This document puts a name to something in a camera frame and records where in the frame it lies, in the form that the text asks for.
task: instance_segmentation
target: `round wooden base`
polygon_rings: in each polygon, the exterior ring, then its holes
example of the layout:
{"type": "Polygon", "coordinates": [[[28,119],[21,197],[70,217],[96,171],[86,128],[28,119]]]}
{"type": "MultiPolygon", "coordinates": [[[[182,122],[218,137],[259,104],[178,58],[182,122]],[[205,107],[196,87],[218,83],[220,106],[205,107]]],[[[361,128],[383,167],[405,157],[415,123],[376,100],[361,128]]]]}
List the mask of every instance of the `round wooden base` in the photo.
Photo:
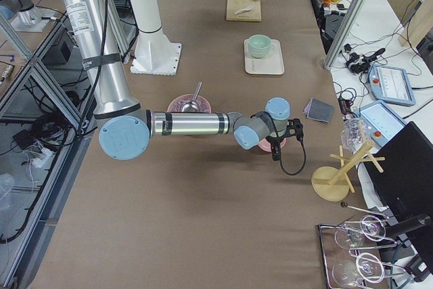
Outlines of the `round wooden base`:
{"type": "Polygon", "coordinates": [[[330,166],[319,167],[311,177],[311,183],[316,193],[323,199],[338,202],[347,197],[349,186],[343,176],[336,184],[329,184],[330,179],[338,172],[338,169],[330,166]]]}

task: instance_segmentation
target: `black monitor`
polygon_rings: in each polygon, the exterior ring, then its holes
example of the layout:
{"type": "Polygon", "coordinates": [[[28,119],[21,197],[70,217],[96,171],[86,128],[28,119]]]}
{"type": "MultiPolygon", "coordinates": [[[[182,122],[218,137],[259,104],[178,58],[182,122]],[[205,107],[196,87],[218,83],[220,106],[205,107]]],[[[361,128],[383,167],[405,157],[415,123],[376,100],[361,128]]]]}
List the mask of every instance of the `black monitor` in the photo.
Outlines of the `black monitor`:
{"type": "MultiPolygon", "coordinates": [[[[433,145],[415,123],[408,123],[374,156],[385,157],[379,173],[365,163],[374,188],[399,223],[420,214],[433,217],[433,145]]],[[[433,273],[433,225],[406,233],[433,273]]]]}

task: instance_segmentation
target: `green bowl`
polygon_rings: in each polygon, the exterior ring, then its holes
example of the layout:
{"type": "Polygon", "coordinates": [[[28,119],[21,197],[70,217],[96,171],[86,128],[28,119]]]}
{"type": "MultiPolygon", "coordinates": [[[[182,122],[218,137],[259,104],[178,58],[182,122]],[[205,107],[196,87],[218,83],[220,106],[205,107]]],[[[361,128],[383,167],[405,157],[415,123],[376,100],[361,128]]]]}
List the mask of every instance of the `green bowl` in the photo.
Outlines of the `green bowl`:
{"type": "Polygon", "coordinates": [[[255,58],[263,58],[271,50],[272,40],[266,35],[253,35],[248,39],[248,52],[255,58]]]}

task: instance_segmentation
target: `wooden cutting board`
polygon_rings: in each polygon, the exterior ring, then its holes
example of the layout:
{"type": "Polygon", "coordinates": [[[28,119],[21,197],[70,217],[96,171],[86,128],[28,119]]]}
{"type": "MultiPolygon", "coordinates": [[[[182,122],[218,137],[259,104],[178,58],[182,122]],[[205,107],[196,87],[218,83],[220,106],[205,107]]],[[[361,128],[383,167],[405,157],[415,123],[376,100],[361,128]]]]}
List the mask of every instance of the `wooden cutting board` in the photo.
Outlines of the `wooden cutting board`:
{"type": "Polygon", "coordinates": [[[260,6],[260,0],[227,0],[227,11],[225,14],[226,20],[237,20],[240,22],[261,22],[262,21],[262,9],[260,6]],[[246,13],[240,13],[235,15],[235,12],[239,9],[254,6],[254,9],[246,13]]]}

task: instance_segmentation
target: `blue joint cap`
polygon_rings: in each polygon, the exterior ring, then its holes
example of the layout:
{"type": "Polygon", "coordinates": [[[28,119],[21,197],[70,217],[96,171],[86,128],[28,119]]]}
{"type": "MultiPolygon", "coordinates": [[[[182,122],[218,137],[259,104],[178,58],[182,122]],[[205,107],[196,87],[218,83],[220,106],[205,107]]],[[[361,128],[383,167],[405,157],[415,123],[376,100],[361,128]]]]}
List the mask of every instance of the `blue joint cap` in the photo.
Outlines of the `blue joint cap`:
{"type": "Polygon", "coordinates": [[[145,151],[150,140],[147,125],[134,116],[123,115],[106,122],[99,132],[99,144],[115,159],[127,160],[145,151]]]}
{"type": "Polygon", "coordinates": [[[282,97],[271,98],[265,110],[274,120],[287,120],[290,116],[290,104],[282,97]]]}
{"type": "Polygon", "coordinates": [[[6,20],[10,20],[15,16],[15,13],[9,8],[0,6],[0,15],[2,15],[6,20]]]}
{"type": "Polygon", "coordinates": [[[258,145],[260,141],[257,132],[246,125],[242,125],[237,128],[234,132],[234,136],[237,143],[245,150],[258,145]]]}

